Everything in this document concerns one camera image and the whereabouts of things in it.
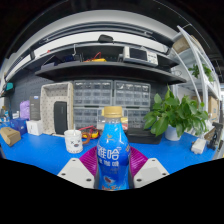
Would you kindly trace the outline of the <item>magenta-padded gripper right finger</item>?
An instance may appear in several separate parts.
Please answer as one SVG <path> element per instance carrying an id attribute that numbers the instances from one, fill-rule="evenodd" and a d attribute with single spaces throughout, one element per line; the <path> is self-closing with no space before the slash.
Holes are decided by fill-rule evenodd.
<path id="1" fill-rule="evenodd" d="M 156 158 L 147 158 L 134 147 L 130 148 L 128 184 L 130 189 L 140 188 L 163 177 L 168 171 Z"/>

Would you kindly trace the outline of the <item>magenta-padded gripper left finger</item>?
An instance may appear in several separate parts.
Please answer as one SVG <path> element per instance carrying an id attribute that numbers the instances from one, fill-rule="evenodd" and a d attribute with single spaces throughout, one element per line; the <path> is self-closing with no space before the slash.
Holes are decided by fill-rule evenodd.
<path id="1" fill-rule="evenodd" d="M 97 189 L 99 186 L 97 147 L 91 148 L 80 158 L 71 158 L 58 176 L 78 186 Z"/>

